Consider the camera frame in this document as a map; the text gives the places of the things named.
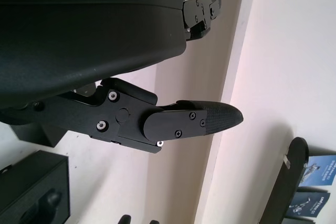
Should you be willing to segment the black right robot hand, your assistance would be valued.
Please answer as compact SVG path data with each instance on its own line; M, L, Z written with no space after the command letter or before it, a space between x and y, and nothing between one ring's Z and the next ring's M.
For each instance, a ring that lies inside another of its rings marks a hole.
M130 224L131 223L131 216L130 215L123 215L118 224ZM150 224L160 224L157 220L151 220Z

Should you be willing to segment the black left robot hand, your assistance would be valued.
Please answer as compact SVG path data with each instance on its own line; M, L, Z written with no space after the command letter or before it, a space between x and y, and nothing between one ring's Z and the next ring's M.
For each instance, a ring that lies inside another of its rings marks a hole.
M203 38L221 0L1 0L1 122L26 142L55 146L41 126L149 153L164 141L243 121L235 107L180 100L118 79L181 55Z

